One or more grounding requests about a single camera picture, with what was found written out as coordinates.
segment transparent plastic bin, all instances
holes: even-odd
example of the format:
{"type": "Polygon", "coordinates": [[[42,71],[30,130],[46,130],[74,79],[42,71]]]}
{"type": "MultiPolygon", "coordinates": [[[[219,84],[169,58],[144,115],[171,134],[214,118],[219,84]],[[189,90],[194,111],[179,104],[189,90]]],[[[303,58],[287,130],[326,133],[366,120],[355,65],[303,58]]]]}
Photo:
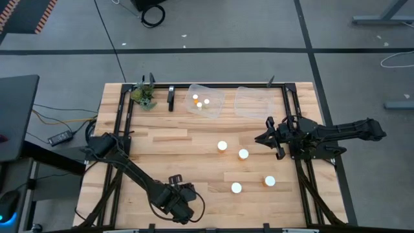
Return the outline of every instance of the transparent plastic bin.
{"type": "Polygon", "coordinates": [[[190,113],[195,113],[208,118],[217,118],[221,113],[225,96],[226,94],[223,91],[191,84],[188,88],[184,104],[186,105],[187,111],[190,113]],[[193,95],[195,94],[199,96],[198,101],[202,103],[201,111],[196,103],[194,103],[193,95]],[[205,104],[205,99],[208,99],[210,103],[205,104]]]}
{"type": "Polygon", "coordinates": [[[274,99],[272,92],[239,87],[235,95],[234,112],[238,116],[265,120],[274,115],[274,99]]]}

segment black metal frame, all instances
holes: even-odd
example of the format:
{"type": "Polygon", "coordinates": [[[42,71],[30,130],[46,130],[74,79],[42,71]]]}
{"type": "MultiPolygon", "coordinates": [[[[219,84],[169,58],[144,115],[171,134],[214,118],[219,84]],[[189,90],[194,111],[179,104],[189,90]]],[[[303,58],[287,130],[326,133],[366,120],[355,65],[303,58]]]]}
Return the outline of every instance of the black metal frame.
{"type": "MultiPolygon", "coordinates": [[[[249,88],[267,88],[268,85],[267,83],[200,83],[203,86],[209,87],[209,88],[238,88],[238,87],[249,87],[249,88]]],[[[190,83],[157,83],[155,85],[155,88],[157,89],[168,89],[170,86],[174,86],[174,88],[189,88],[190,87],[190,83]]],[[[287,116],[292,116],[292,111],[290,109],[290,104],[289,104],[289,92],[292,94],[292,98],[293,98],[293,102],[294,102],[294,108],[295,108],[295,115],[301,115],[301,110],[300,110],[300,105],[299,105],[299,99],[298,99],[298,94],[296,92],[296,85],[295,83],[272,83],[272,85],[270,86],[270,88],[279,88],[282,91],[282,95],[283,95],[283,103],[285,105],[285,111],[286,111],[286,115],[287,116]]],[[[122,111],[124,109],[124,102],[125,102],[125,96],[126,93],[128,91],[132,91],[133,90],[133,85],[129,84],[129,83],[125,83],[122,84],[122,88],[120,91],[120,101],[119,101],[119,105],[118,105],[118,111],[116,114],[116,120],[115,120],[115,127],[114,127],[114,133],[115,134],[119,134],[120,130],[120,122],[122,119],[122,111]]],[[[128,103],[128,111],[127,111],[127,119],[126,119],[126,123],[125,123],[125,129],[124,129],[124,144],[125,144],[125,152],[127,154],[129,154],[129,149],[130,149],[130,145],[131,145],[131,137],[128,137],[128,132],[130,130],[130,125],[131,125],[131,115],[132,115],[132,110],[133,110],[133,101],[129,100],[128,103]]],[[[296,163],[296,167],[298,168],[298,166],[301,166],[301,161],[295,161],[296,163]]],[[[314,175],[314,171],[313,171],[313,166],[312,166],[312,161],[307,161],[306,162],[307,167],[308,167],[308,175],[310,177],[310,183],[313,185],[313,187],[316,188],[316,179],[315,179],[315,175],[314,175]]],[[[106,175],[105,175],[105,182],[103,185],[103,194],[106,193],[106,190],[108,190],[109,185],[111,183],[111,177],[112,177],[112,166],[108,165],[107,167],[107,171],[106,171],[106,175]]],[[[105,209],[106,206],[103,207],[99,217],[98,217],[98,222],[97,222],[97,226],[98,227],[109,227],[109,228],[113,228],[115,229],[115,223],[116,223],[116,213],[118,211],[118,204],[119,204],[119,195],[120,195],[120,187],[121,187],[121,180],[119,180],[117,187],[115,189],[115,194],[114,194],[114,199],[113,199],[113,204],[112,204],[112,209],[111,209],[111,219],[110,219],[110,223],[109,225],[103,225],[103,221],[104,221],[104,215],[105,215],[105,209]]],[[[300,192],[301,192],[301,200],[302,200],[302,205],[303,205],[303,211],[304,211],[304,216],[305,216],[305,222],[307,224],[307,226],[312,224],[312,219],[311,219],[311,211],[309,208],[309,202],[307,199],[307,193],[306,193],[306,188],[304,187],[304,185],[299,181],[299,186],[300,186],[300,192]]],[[[323,214],[322,211],[320,210],[319,206],[315,203],[315,207],[316,207],[316,213],[318,216],[318,224],[324,224],[323,221],[323,214]]],[[[249,229],[216,229],[219,230],[220,232],[242,232],[242,231],[246,231],[246,232],[263,232],[264,229],[266,230],[265,232],[280,232],[281,229],[280,228],[249,228],[249,229]]],[[[163,229],[163,230],[157,230],[157,232],[190,232],[190,231],[194,231],[194,230],[205,230],[205,229],[187,229],[187,230],[183,230],[183,229],[163,229]]]]}

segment wooden tabletop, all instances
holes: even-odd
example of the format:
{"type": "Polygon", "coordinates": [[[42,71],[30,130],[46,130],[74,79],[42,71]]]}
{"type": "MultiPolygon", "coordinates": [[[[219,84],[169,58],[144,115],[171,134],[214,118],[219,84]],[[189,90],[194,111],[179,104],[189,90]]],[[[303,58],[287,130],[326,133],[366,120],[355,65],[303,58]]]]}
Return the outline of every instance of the wooden tabletop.
{"type": "MultiPolygon", "coordinates": [[[[95,135],[113,132],[121,85],[105,85],[95,135]]],[[[296,83],[296,87],[302,115],[322,124],[313,84],[296,83]]],[[[157,106],[145,112],[136,104],[131,122],[131,131],[135,131],[131,134],[131,160],[152,178],[164,183],[176,174],[181,174],[185,183],[193,183],[206,201],[204,217],[198,223],[187,225],[157,218],[149,208],[145,191],[124,176],[116,228],[148,228],[150,223],[155,223],[156,228],[262,228],[263,223],[270,223],[272,228],[305,227],[294,161],[289,155],[278,161],[275,150],[256,144],[254,137],[266,131],[265,121],[235,115],[237,89],[221,90],[225,91],[226,99],[217,119],[187,112],[183,104],[187,89],[176,89],[174,112],[170,113],[166,101],[168,90],[157,89],[153,99],[158,102],[157,106]],[[220,140],[228,143],[225,153],[217,152],[220,140]],[[242,148],[250,153],[245,161],[237,158],[242,148]],[[275,186],[263,186],[262,178],[267,175],[276,178],[275,186]],[[242,184],[240,194],[231,192],[233,182],[242,184]]],[[[264,90],[274,92],[276,108],[272,116],[275,122],[281,121],[286,116],[281,90],[264,90]]],[[[125,98],[121,129],[128,101],[129,95],[125,98]]],[[[321,197],[338,218],[347,221],[334,167],[321,160],[313,163],[321,197]]],[[[78,212],[84,217],[101,198],[106,167],[106,164],[97,164],[83,179],[78,212]]],[[[310,195],[308,197],[315,223],[313,201],[310,195]]],[[[195,212],[193,218],[198,218],[202,211],[201,200],[190,202],[190,207],[195,212]]],[[[105,223],[109,222],[110,209],[107,208],[105,223]]],[[[81,222],[75,216],[74,225],[81,222]]]]}

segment blue light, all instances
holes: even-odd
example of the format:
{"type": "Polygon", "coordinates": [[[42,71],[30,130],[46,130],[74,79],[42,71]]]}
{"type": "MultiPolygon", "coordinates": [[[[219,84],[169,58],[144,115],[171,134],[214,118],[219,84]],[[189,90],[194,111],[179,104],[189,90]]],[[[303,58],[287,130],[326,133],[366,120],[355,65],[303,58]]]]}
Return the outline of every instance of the blue light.
{"type": "Polygon", "coordinates": [[[9,226],[12,226],[14,224],[14,222],[16,221],[16,219],[17,219],[17,213],[14,213],[13,216],[12,216],[12,218],[10,220],[8,220],[5,223],[0,223],[0,227],[9,227],[9,226]]]}

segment white cable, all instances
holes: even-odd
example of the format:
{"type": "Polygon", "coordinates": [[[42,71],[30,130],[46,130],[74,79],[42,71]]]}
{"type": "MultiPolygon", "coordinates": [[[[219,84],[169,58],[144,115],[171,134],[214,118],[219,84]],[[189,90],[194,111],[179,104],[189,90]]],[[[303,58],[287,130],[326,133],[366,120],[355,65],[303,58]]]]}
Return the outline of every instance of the white cable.
{"type": "MultiPolygon", "coordinates": [[[[402,24],[414,28],[413,25],[409,25],[408,23],[402,23],[402,24]]],[[[393,58],[395,56],[400,56],[400,55],[403,55],[403,54],[412,54],[412,53],[414,53],[414,51],[411,51],[411,52],[399,52],[397,54],[391,55],[391,56],[389,56],[386,59],[384,59],[384,60],[381,61],[381,63],[380,63],[381,64],[381,67],[383,67],[383,68],[409,68],[409,67],[414,67],[414,64],[413,65],[394,65],[394,66],[384,65],[384,62],[386,60],[390,59],[390,58],[393,58]]]]}

